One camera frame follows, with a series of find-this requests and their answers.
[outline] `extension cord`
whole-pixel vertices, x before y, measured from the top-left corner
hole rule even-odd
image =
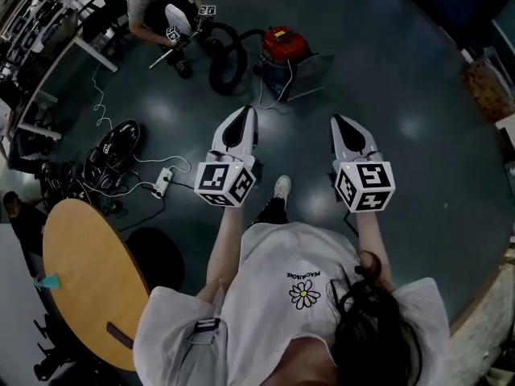
[[[152,191],[152,195],[156,199],[162,199],[164,197],[164,194],[167,192],[168,185],[170,185],[173,177],[174,172],[168,167],[161,169],[161,173],[159,174],[158,180],[154,185],[154,190]]]

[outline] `white desk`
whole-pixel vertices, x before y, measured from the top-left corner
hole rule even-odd
[[[100,63],[104,64],[111,72],[115,73],[118,71],[118,67],[111,63],[109,60],[107,60],[101,53],[99,53],[95,48],[87,44],[81,37],[75,36],[70,43],[64,48],[64,50],[57,56],[57,58],[54,60],[50,68],[47,70],[47,72],[44,74],[43,78],[39,82],[38,86],[35,88],[34,92],[32,93],[32,96],[29,98],[29,101],[25,105],[25,108],[23,109],[22,116],[19,118],[18,121],[18,129],[23,129],[30,131],[32,133],[42,134],[43,136],[48,136],[50,138],[53,138],[54,140],[60,140],[61,134],[57,132],[52,132],[51,130],[42,129],[41,127],[36,127],[34,125],[29,125],[27,123],[23,122],[23,119],[25,118],[25,115],[27,114],[27,111],[29,107],[31,107],[32,102],[36,98],[38,94],[40,94],[42,97],[45,97],[47,100],[52,101],[53,103],[56,103],[58,101],[57,97],[52,96],[48,93],[45,93],[41,91],[41,88],[43,87],[45,81],[47,81],[48,77],[53,72],[54,68],[56,68],[57,64],[60,62],[60,60],[63,58],[63,56],[66,54],[66,52],[72,47],[74,44],[88,52],[91,56],[93,56],[95,59],[97,59]]]

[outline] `black hose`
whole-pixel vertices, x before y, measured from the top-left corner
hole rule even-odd
[[[209,68],[209,83],[212,89],[219,94],[230,94],[239,85],[243,75],[245,74],[245,70],[247,69],[247,51],[243,48],[241,42],[252,35],[263,36],[265,31],[260,29],[253,29],[246,31],[242,35],[238,35],[236,30],[227,24],[212,23],[211,27],[213,29],[220,29],[225,31],[233,41],[228,46],[225,46],[224,49],[213,59],[211,67]],[[230,81],[224,82],[222,80],[222,73],[224,71],[224,66],[227,62],[229,54],[233,50],[236,50],[237,57],[236,74]]]

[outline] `flower print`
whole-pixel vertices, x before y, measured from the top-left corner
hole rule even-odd
[[[320,293],[311,290],[312,286],[311,280],[306,280],[306,282],[301,281],[291,288],[291,302],[295,303],[297,309],[301,310],[303,307],[311,307],[316,303],[316,299],[320,297]]]

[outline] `wooden tabletop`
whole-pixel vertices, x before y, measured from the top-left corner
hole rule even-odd
[[[51,294],[66,323],[93,353],[117,368],[135,370],[132,351],[107,330],[111,322],[134,340],[149,294],[130,252],[89,204],[66,199],[48,217],[43,235]]]

